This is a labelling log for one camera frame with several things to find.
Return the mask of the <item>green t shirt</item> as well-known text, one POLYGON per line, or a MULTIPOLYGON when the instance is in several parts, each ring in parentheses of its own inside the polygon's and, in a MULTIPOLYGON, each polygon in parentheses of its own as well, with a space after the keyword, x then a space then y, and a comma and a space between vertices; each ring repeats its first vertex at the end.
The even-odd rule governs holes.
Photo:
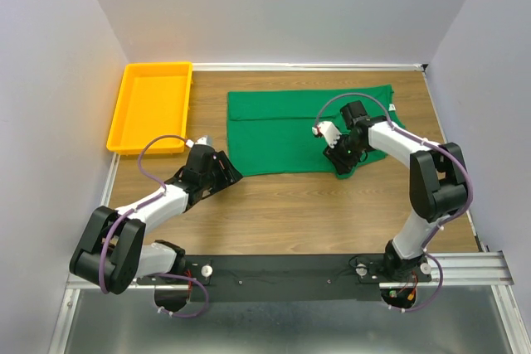
POLYGON ((314 120, 343 90, 231 91, 227 94, 227 147, 245 177, 279 173, 334 173, 326 142, 312 134, 314 120))

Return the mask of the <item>yellow plastic tray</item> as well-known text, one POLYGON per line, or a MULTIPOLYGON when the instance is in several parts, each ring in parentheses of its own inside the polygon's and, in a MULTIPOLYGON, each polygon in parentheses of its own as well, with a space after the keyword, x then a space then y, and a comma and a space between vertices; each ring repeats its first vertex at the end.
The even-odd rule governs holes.
POLYGON ((106 147, 138 155, 154 138, 186 136, 192 63, 132 63, 124 68, 106 147))

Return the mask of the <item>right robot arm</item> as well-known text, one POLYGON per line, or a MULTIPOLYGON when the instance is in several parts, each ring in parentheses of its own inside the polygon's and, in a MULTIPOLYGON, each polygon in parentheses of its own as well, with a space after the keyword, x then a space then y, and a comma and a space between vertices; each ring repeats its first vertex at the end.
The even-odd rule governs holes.
POLYGON ((312 128, 314 136, 324 138, 324 156, 338 175, 349 174, 373 151, 386 153, 409 171, 412 211, 387 243, 378 268, 387 279, 399 281, 421 265, 436 233, 470 207, 473 188, 462 151, 455 143, 439 144, 410 133, 387 111, 371 116, 360 101, 346 104, 340 114, 346 133, 321 118, 312 128))

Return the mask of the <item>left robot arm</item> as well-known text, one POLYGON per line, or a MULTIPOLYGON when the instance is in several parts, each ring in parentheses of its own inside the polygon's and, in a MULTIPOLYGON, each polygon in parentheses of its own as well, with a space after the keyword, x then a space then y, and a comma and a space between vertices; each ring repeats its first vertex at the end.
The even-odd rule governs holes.
POLYGON ((186 274, 185 250, 165 240, 146 245, 144 236, 241 179, 225 152, 194 144, 184 166, 157 191, 127 206, 92 212, 71 256, 70 273, 113 294, 155 274, 167 284, 178 282, 186 274))

